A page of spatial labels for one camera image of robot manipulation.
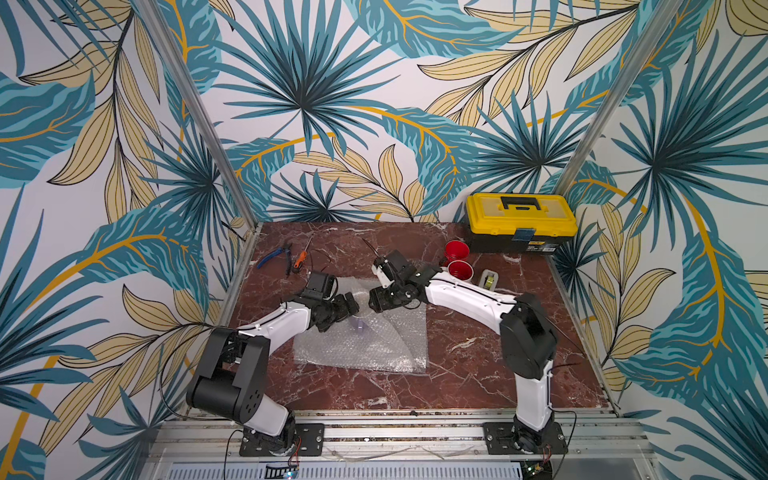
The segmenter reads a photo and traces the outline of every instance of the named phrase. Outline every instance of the toolbox handle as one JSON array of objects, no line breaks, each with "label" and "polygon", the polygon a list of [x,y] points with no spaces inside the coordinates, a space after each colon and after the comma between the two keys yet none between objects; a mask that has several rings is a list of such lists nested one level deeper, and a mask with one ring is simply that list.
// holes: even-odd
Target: toolbox handle
[{"label": "toolbox handle", "polygon": [[[541,205],[538,204],[536,197],[502,197],[502,205],[504,210],[509,210],[510,205],[532,205],[536,207],[536,210],[541,210]],[[528,208],[517,208],[517,210],[530,210]]]}]

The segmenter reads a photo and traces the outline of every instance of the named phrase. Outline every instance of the metal grille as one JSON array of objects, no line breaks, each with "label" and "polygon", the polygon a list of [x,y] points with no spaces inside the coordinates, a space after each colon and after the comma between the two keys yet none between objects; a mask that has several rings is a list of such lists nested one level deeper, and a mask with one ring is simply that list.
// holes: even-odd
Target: metal grille
[{"label": "metal grille", "polygon": [[[227,465],[227,480],[261,480],[264,464],[235,463]],[[174,463],[167,480],[221,480],[221,463]],[[517,462],[367,462],[347,463],[302,462],[294,478],[335,480],[522,480]]]}]

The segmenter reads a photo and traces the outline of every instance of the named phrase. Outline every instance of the bubble wrap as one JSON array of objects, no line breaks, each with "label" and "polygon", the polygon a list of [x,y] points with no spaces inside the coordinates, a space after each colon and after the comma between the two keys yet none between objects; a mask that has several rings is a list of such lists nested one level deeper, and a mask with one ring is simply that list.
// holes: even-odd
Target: bubble wrap
[{"label": "bubble wrap", "polygon": [[426,305],[376,313],[368,292],[378,280],[339,278],[339,293],[352,292],[360,311],[334,323],[325,333],[316,327],[293,339],[296,363],[338,366],[383,372],[424,373],[427,366]]}]

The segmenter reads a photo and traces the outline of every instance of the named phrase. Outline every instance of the yellow toolbox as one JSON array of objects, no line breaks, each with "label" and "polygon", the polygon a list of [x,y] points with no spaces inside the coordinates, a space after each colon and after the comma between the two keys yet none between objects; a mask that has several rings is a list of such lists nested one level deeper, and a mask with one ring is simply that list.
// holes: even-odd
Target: yellow toolbox
[{"label": "yellow toolbox", "polygon": [[560,195],[473,194],[467,197],[473,253],[552,254],[576,235],[576,217]]}]

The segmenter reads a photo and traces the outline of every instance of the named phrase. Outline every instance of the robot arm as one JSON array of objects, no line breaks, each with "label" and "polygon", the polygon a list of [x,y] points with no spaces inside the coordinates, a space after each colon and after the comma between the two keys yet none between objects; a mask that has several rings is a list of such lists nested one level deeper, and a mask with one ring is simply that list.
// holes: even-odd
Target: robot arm
[{"label": "robot arm", "polygon": [[[268,437],[273,452],[293,445],[293,415],[264,395],[270,355],[295,335],[317,326],[325,332],[359,311],[351,293],[333,294],[336,278],[312,272],[304,290],[277,310],[238,329],[210,334],[197,371],[187,387],[187,404]],[[239,364],[237,372],[223,366]]]},{"label": "robot arm", "polygon": [[537,452],[553,423],[549,382],[557,337],[536,298],[490,292],[433,266],[417,271],[397,250],[377,258],[372,269],[382,283],[370,292],[376,312],[421,300],[463,313],[501,336],[502,355],[515,373],[516,442]]}]

